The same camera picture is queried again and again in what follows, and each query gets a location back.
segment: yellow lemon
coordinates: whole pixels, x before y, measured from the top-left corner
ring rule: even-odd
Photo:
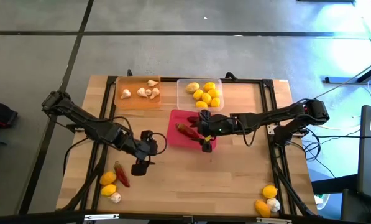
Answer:
[[[101,189],[101,195],[103,196],[111,196],[113,193],[116,192],[116,185],[109,184]]]
[[[209,83],[204,84],[203,88],[205,91],[209,91],[209,90],[215,89],[216,84],[209,82]]]
[[[277,194],[278,189],[275,186],[268,185],[262,189],[262,195],[264,195],[264,197],[266,197],[267,199],[273,198],[277,196]]]
[[[209,95],[209,93],[203,93],[202,94],[202,100],[203,100],[203,102],[205,102],[208,105],[210,105],[210,103],[211,103],[211,96]]]
[[[196,90],[194,93],[193,93],[193,98],[198,100],[202,97],[202,94],[203,94],[203,90]]]
[[[220,98],[214,98],[214,99],[212,99],[210,106],[212,106],[212,107],[220,107]]]
[[[212,98],[219,97],[220,95],[220,91],[216,89],[209,90],[208,93]]]
[[[203,102],[203,101],[198,101],[198,102],[196,102],[196,107],[197,108],[207,108],[208,104]]]
[[[116,180],[116,174],[112,171],[106,172],[104,175],[101,176],[99,183],[101,185],[108,185],[113,183]]]
[[[261,200],[255,201],[255,210],[264,218],[269,218],[271,216],[270,207]]]
[[[190,83],[185,87],[188,93],[194,93],[199,88],[199,83]]]

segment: red pepper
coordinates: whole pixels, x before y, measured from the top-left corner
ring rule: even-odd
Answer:
[[[127,179],[123,166],[118,161],[115,162],[113,169],[116,172],[116,179],[118,179],[125,187],[130,187],[129,179]]]
[[[191,117],[187,117],[186,120],[191,124],[195,124],[195,123],[199,122],[199,117],[191,116]]]
[[[176,124],[175,126],[177,127],[177,130],[185,136],[188,136],[190,138],[199,138],[199,134],[187,125]]]

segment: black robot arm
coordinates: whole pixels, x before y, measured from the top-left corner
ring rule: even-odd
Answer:
[[[249,134],[260,126],[293,119],[287,125],[277,126],[273,140],[277,146],[285,146],[295,132],[300,132],[308,125],[321,125],[329,120],[326,107],[322,101],[303,99],[290,106],[272,110],[266,113],[231,113],[228,116],[215,114],[211,116],[208,110],[199,113],[198,132],[205,137],[225,136],[230,134]],[[275,151],[270,152],[275,158],[273,171],[284,184],[288,194],[295,201],[303,215],[315,215],[301,201],[276,160]]]
[[[134,139],[132,131],[109,119],[98,119],[71,101],[68,93],[52,91],[42,103],[43,111],[50,116],[64,115],[74,122],[67,127],[75,132],[75,128],[83,128],[87,137],[101,144],[110,145],[137,158],[132,167],[133,175],[144,175],[149,161],[145,158],[157,155],[157,143],[152,138],[152,131],[142,131],[141,140]]]

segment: garlic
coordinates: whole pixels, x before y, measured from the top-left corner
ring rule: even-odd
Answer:
[[[130,96],[131,96],[131,92],[128,89],[124,89],[123,93],[122,93],[122,96],[121,96],[121,99],[128,98]]]
[[[149,87],[154,87],[155,85],[158,85],[159,82],[153,81],[153,80],[148,80],[148,86]]]
[[[122,199],[121,195],[117,192],[108,197],[113,203],[119,203]]]
[[[137,91],[137,94],[138,94],[139,96],[143,96],[143,97],[147,97],[147,98],[148,98],[148,96],[147,96],[147,94],[146,94],[144,88],[140,88],[140,89]]]
[[[277,212],[280,209],[280,203],[276,198],[270,198],[267,200],[267,205],[271,212]]]
[[[153,90],[152,90],[152,95],[150,96],[150,99],[152,100],[153,98],[155,98],[157,95],[159,95],[160,94],[160,91],[159,91],[159,89],[158,88],[154,88]]]

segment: gray floor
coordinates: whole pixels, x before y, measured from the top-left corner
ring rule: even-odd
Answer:
[[[86,0],[0,0],[0,30],[77,31]],[[99,0],[86,30],[210,30],[285,32],[365,32],[352,4],[295,0]],[[42,100],[60,86],[75,37],[0,36],[0,102],[19,112],[12,129],[0,135],[0,215],[16,213],[37,155],[47,117]],[[371,64],[369,39],[301,37],[84,37],[67,92],[81,104],[90,75],[159,74],[177,77],[288,79],[293,99],[312,98],[332,88],[326,75],[350,76]],[[328,126],[358,124],[352,118],[371,104],[363,86],[345,86],[322,97]],[[317,134],[347,134],[315,128]],[[56,127],[30,212],[54,210],[62,182],[62,162],[73,135]],[[336,176],[355,174],[357,139],[323,146],[319,160]],[[337,158],[345,157],[346,164]],[[330,175],[316,162],[310,169]]]

